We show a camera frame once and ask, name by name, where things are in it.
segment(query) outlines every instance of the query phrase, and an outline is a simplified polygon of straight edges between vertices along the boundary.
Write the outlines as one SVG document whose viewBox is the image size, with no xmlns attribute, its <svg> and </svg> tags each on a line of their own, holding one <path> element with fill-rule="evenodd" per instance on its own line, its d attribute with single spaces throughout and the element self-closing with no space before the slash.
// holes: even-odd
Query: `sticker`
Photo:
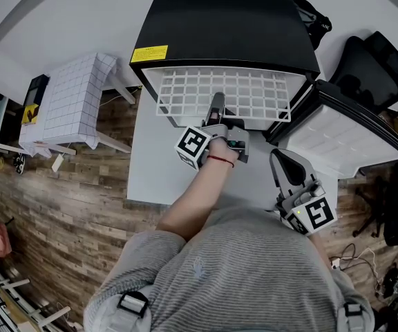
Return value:
<svg viewBox="0 0 398 332">
<path fill-rule="evenodd" d="M 168 46 L 136 48 L 133 52 L 130 63 L 165 59 L 168 48 Z"/>
<path fill-rule="evenodd" d="M 326 223 L 334 220 L 334 216 L 332 215 L 325 198 L 306 205 L 305 209 L 308 212 L 308 216 L 310 217 L 311 224 L 314 229 L 320 228 Z"/>
<path fill-rule="evenodd" d="M 294 214 L 291 214 L 290 217 L 288 218 L 288 221 L 292 225 L 292 227 L 297 231 L 300 232 L 301 234 L 306 235 L 308 233 L 308 230 L 306 229 L 305 226 L 297 219 L 297 216 Z"/>
<path fill-rule="evenodd" d="M 195 158 L 207 140 L 208 138 L 196 128 L 187 128 L 178 148 Z"/>
<path fill-rule="evenodd" d="M 187 158 L 184 154 L 181 154 L 178 152 L 179 158 L 184 161 L 187 165 L 190 165 L 192 168 L 194 168 L 196 171 L 198 171 L 198 167 L 195 165 L 194 161 L 190 158 Z"/>
</svg>

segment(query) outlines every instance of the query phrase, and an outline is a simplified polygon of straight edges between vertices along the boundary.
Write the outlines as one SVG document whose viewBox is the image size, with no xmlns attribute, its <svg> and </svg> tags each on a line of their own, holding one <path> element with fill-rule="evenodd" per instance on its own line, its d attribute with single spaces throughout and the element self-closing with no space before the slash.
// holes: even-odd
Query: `chair leg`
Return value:
<svg viewBox="0 0 398 332">
<path fill-rule="evenodd" d="M 4 225 L 7 226 L 8 224 L 10 224 L 12 221 L 14 221 L 14 217 L 12 216 L 11 220 L 9 220 L 7 223 L 5 223 Z"/>
<path fill-rule="evenodd" d="M 371 207 L 375 205 L 375 200 L 365 195 L 359 188 L 356 189 L 356 194 L 360 196 Z"/>
<path fill-rule="evenodd" d="M 10 279 L 0 280 L 0 285 L 7 284 L 7 283 L 10 283 Z"/>
<path fill-rule="evenodd" d="M 29 279 L 23 279 L 23 280 L 20 280 L 20 281 L 18 281 L 18 282 L 15 282 L 15 283 L 3 285 L 3 286 L 2 286 L 2 289 L 16 288 L 17 286 L 21 286 L 21 285 L 29 284 L 29 283 L 30 283 L 30 280 L 29 280 Z"/>
<path fill-rule="evenodd" d="M 376 220 L 376 216 L 371 214 L 367 221 L 362 225 L 362 227 L 358 230 L 352 232 L 352 237 L 359 236 L 374 220 Z"/>
<path fill-rule="evenodd" d="M 57 318 L 60 318 L 61 316 L 65 315 L 69 311 L 70 311 L 70 308 L 68 306 L 64 307 L 63 309 L 59 310 L 57 313 L 54 313 L 53 315 L 48 316 L 44 320 L 39 321 L 38 325 L 39 325 L 39 327 L 42 328 L 42 327 L 46 326 L 47 324 L 55 321 Z"/>
<path fill-rule="evenodd" d="M 380 226 L 381 226 L 381 218 L 377 219 L 377 231 L 371 234 L 372 237 L 376 238 L 380 236 Z"/>
</svg>

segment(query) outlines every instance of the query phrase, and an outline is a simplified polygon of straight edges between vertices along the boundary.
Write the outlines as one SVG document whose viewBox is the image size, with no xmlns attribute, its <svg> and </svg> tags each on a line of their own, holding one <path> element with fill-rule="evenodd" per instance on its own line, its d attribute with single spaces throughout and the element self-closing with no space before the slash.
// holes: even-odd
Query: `table leg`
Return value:
<svg viewBox="0 0 398 332">
<path fill-rule="evenodd" d="M 64 308 L 62 308 L 61 310 L 59 310 L 57 313 L 54 313 L 51 316 L 48 316 L 47 318 L 45 318 L 42 321 L 38 322 L 39 327 L 42 329 L 43 327 L 45 327 L 47 324 L 50 324 L 51 322 L 55 321 L 57 318 L 60 318 L 61 316 L 65 315 L 67 312 L 69 312 L 71 310 L 70 307 L 66 306 Z"/>
<path fill-rule="evenodd" d="M 107 78 L 110 80 L 113 87 L 119 92 L 130 104 L 135 104 L 136 99 L 129 93 L 123 83 L 116 77 L 116 75 L 110 73 L 108 74 Z"/>
<path fill-rule="evenodd" d="M 99 131 L 97 131 L 97 136 L 99 137 L 99 142 L 101 142 L 102 144 L 105 144 L 109 147 L 112 147 L 116 150 L 125 152 L 125 153 L 131 153 L 131 147 L 129 147 L 128 145 L 125 145 L 124 143 L 117 141 L 113 138 L 110 138 L 109 136 L 106 136 L 103 133 L 100 133 Z"/>
<path fill-rule="evenodd" d="M 6 151 L 13 151 L 13 152 L 17 152 L 19 154 L 27 154 L 28 155 L 28 152 L 20 147 L 11 147 L 9 145 L 0 144 L 0 152 L 7 154 Z"/>
<path fill-rule="evenodd" d="M 74 149 L 69 149 L 69 148 L 67 148 L 67 147 L 62 147 L 61 145 L 56 145 L 56 144 L 41 144 L 41 143 L 36 144 L 36 143 L 35 143 L 35 146 L 36 146 L 36 147 L 46 147 L 47 149 L 55 150 L 55 151 L 59 151 L 59 152 L 63 152 L 63 153 L 65 153 L 65 154 L 76 155 L 76 150 L 74 150 Z"/>
<path fill-rule="evenodd" d="M 16 288 L 17 286 L 21 286 L 21 285 L 25 285 L 25 284 L 29 284 L 30 280 L 29 279 L 23 279 L 20 280 L 18 282 L 15 283 L 11 283 L 11 284 L 5 284 L 2 286 L 2 289 L 12 289 L 12 288 Z"/>
</svg>

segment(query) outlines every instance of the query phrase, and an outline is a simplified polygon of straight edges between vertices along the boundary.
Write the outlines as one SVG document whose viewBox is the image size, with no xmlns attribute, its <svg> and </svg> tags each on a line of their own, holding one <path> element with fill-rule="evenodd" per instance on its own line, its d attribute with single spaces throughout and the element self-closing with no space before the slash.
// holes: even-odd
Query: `black cabinet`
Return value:
<svg viewBox="0 0 398 332">
<path fill-rule="evenodd" d="M 200 125 L 222 91 L 226 117 L 255 130 L 289 122 L 320 73 L 292 0 L 154 0 L 130 66 L 173 125 Z"/>
</svg>

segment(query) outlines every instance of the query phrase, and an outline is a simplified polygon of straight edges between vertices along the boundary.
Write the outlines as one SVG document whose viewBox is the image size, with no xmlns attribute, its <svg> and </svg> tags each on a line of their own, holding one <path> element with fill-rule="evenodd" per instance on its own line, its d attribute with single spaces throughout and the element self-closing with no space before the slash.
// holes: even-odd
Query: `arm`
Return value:
<svg viewBox="0 0 398 332">
<path fill-rule="evenodd" d="M 325 248 L 323 247 L 323 242 L 319 234 L 312 234 L 308 237 L 313 245 L 316 247 L 317 252 L 320 254 L 323 263 L 331 270 L 331 262 L 326 254 Z"/>
<path fill-rule="evenodd" d="M 210 155 L 232 163 L 238 158 L 238 153 L 229 149 L 220 138 L 211 141 Z M 207 159 L 185 193 L 164 213 L 156 230 L 173 232 L 186 241 L 190 240 L 208 219 L 231 171 L 231 164 Z"/>
</svg>

